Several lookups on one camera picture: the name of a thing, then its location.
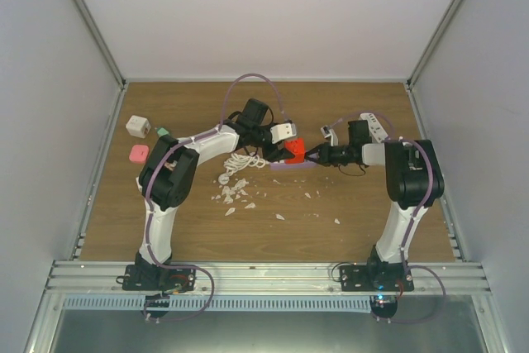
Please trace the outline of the red plug block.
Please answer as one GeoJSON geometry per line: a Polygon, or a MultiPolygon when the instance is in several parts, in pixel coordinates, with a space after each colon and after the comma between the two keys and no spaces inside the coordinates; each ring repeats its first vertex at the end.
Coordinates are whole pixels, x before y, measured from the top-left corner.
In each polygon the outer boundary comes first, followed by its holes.
{"type": "Polygon", "coordinates": [[[299,137],[285,141],[284,148],[291,154],[291,156],[284,161],[285,164],[295,165],[304,162],[306,151],[303,138],[299,137]]]}

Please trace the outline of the purple plug adapter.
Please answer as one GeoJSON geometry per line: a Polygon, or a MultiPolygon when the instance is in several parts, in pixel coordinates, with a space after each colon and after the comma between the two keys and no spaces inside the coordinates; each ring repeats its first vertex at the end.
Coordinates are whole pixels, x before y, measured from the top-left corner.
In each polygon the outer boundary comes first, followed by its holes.
{"type": "Polygon", "coordinates": [[[311,161],[303,161],[302,163],[286,163],[284,161],[269,163],[269,168],[273,171],[311,169],[316,166],[317,164],[311,161]]]}

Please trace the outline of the white power strip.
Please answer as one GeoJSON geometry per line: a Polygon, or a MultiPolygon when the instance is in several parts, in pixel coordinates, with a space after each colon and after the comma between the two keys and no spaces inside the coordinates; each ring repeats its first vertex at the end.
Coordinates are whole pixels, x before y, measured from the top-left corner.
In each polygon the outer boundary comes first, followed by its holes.
{"type": "Polygon", "coordinates": [[[373,143],[383,143],[389,139],[389,134],[373,113],[362,112],[359,119],[368,122],[369,134],[373,143]]]}

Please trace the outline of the green adapter plug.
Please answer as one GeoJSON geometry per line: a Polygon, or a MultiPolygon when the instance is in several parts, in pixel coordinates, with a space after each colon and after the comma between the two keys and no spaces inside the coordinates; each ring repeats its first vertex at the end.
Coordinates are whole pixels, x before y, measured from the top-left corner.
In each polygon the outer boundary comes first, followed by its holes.
{"type": "Polygon", "coordinates": [[[169,131],[166,130],[165,128],[163,128],[163,127],[156,127],[155,131],[156,131],[156,134],[157,134],[158,137],[169,135],[169,131]]]}

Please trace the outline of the pink cube socket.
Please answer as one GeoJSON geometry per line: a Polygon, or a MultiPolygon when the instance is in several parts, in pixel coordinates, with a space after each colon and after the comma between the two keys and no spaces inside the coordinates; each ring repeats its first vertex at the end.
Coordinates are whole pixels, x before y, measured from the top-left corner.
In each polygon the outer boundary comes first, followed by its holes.
{"type": "Polygon", "coordinates": [[[132,146],[128,159],[133,164],[143,165],[146,162],[149,153],[149,146],[136,144],[132,146]]]}

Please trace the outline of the white cube adapter plug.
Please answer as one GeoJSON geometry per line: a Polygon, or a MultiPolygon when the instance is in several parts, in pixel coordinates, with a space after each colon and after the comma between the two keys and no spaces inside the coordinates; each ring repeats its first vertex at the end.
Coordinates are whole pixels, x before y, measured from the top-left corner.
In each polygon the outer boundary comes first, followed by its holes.
{"type": "Polygon", "coordinates": [[[134,137],[144,139],[151,129],[149,120],[146,117],[132,115],[126,123],[127,132],[134,137]]]}

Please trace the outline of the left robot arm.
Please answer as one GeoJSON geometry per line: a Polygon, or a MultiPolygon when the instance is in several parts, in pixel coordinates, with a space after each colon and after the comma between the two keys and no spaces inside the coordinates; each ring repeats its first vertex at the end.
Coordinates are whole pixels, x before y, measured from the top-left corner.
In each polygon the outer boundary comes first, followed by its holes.
{"type": "Polygon", "coordinates": [[[137,178],[145,203],[145,229],[135,263],[145,265],[142,281],[160,290],[170,280],[166,266],[172,257],[170,237],[179,206],[187,199],[198,166],[249,146],[262,150],[269,162],[289,160],[294,154],[286,141],[297,135],[290,119],[264,124],[270,108],[251,98],[241,112],[232,113],[212,129],[195,136],[161,136],[137,178]]]}

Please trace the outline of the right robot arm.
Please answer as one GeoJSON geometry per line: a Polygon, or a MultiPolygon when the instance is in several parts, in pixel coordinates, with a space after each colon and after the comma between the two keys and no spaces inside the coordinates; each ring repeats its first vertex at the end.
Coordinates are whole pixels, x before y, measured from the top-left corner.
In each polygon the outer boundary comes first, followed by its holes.
{"type": "Polygon", "coordinates": [[[332,126],[324,126],[326,141],[305,159],[326,167],[358,165],[362,170],[383,166],[391,207],[384,231],[365,264],[338,265],[344,291],[376,293],[412,291],[409,247],[418,224],[444,194],[445,183],[431,141],[392,140],[373,113],[348,122],[349,142],[340,145],[332,126]]]}

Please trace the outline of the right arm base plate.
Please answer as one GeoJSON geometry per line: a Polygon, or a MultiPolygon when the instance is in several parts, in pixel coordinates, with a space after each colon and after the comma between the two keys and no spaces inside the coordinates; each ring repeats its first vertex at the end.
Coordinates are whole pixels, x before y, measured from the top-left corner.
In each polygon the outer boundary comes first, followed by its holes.
{"type": "Polygon", "coordinates": [[[390,265],[341,265],[339,267],[343,292],[398,293],[412,292],[413,281],[406,279],[404,268],[390,265]]]}

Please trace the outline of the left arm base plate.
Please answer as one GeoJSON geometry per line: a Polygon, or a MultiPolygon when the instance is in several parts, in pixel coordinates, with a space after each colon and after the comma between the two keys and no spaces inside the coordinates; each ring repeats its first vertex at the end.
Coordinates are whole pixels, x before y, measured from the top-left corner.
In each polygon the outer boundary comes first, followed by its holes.
{"type": "Polygon", "coordinates": [[[126,291],[188,292],[194,289],[196,270],[168,270],[149,263],[128,265],[116,282],[126,291]]]}

